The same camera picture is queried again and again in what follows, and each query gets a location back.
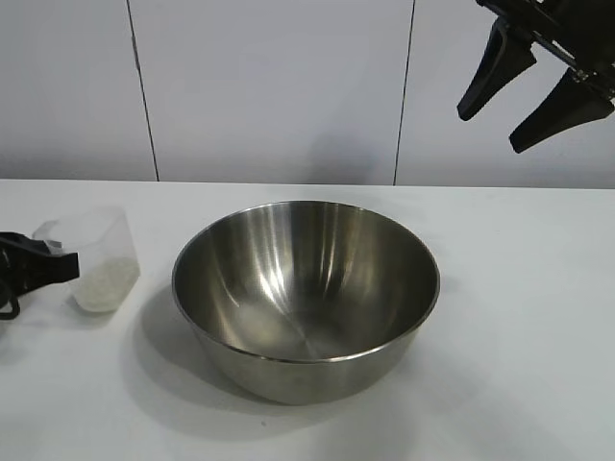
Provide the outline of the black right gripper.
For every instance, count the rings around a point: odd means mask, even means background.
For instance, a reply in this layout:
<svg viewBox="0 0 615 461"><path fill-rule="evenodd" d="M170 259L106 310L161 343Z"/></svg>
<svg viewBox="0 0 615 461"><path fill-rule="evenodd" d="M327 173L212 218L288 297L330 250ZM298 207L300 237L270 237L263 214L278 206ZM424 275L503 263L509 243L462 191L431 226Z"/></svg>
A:
<svg viewBox="0 0 615 461"><path fill-rule="evenodd" d="M512 132L515 153L613 113L614 2L479 1L498 16L477 71L457 104L473 118L504 86L536 64L534 43L568 69L543 102Z"/></svg>

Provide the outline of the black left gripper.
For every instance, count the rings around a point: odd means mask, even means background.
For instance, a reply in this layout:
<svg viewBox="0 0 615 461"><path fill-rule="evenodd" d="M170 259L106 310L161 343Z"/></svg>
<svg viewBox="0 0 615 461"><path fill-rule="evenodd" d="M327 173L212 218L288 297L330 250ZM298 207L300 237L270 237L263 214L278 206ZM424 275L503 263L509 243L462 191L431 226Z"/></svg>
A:
<svg viewBox="0 0 615 461"><path fill-rule="evenodd" d="M20 314L18 299L25 294L80 275L78 255L63 255L61 242L44 243L12 231L2 231L0 241L2 320L14 320Z"/></svg>

